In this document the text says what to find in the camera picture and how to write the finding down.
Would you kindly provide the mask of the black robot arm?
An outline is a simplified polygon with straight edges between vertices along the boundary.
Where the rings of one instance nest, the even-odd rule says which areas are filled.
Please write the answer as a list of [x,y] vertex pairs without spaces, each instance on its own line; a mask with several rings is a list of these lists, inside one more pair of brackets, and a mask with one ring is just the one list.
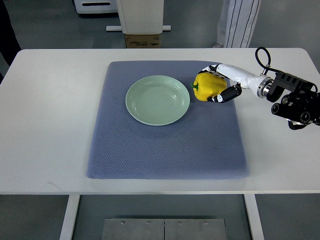
[[265,47],[255,50],[255,59],[263,68],[261,76],[269,71],[274,79],[263,80],[257,87],[257,96],[273,103],[271,113],[288,121],[291,130],[300,130],[308,125],[320,125],[320,93],[309,81],[271,68],[271,55]]

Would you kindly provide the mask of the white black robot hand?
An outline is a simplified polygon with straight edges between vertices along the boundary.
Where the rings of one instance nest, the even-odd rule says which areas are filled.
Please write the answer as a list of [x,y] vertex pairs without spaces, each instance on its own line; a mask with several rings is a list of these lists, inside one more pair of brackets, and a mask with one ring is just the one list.
[[211,73],[227,82],[225,90],[207,99],[207,102],[214,103],[226,103],[240,96],[242,89],[249,89],[255,96],[265,98],[273,83],[273,80],[264,74],[257,76],[242,68],[222,63],[210,65],[198,74],[200,73]]

